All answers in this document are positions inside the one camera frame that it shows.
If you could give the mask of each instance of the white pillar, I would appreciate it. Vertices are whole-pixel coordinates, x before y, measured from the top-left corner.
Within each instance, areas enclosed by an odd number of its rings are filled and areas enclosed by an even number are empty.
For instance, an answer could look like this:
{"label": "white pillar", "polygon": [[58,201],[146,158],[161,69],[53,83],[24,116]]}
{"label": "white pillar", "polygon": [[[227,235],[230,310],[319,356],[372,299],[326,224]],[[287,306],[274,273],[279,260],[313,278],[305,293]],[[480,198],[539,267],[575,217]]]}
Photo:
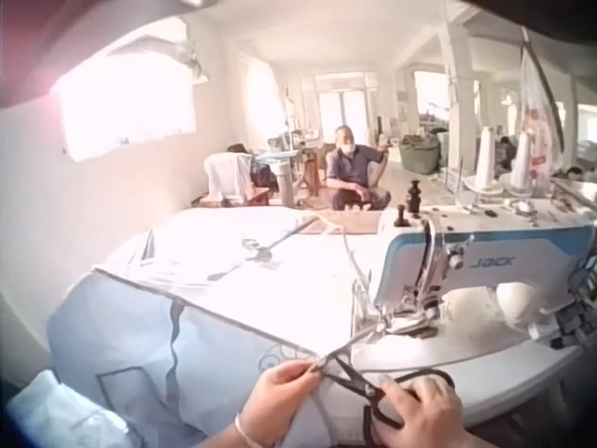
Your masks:
{"label": "white pillar", "polygon": [[576,164],[578,150],[578,95],[576,93],[576,78],[566,76],[565,89],[562,89],[562,102],[566,111],[563,126],[563,169],[567,170]]}
{"label": "white pillar", "polygon": [[465,175],[475,173],[477,126],[473,64],[468,32],[459,23],[444,23],[439,43],[450,81],[450,152],[448,166],[457,170],[463,160]]}

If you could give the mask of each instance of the chair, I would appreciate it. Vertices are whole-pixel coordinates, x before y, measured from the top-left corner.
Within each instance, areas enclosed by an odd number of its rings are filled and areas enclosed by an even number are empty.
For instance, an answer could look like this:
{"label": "chair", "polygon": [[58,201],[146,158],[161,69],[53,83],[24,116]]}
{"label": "chair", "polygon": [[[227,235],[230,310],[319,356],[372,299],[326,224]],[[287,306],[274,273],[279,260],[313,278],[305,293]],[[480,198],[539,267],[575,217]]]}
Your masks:
{"label": "chair", "polygon": [[203,167],[209,178],[209,193],[193,202],[206,208],[270,205],[270,189],[251,181],[250,154],[222,152],[209,156]]}

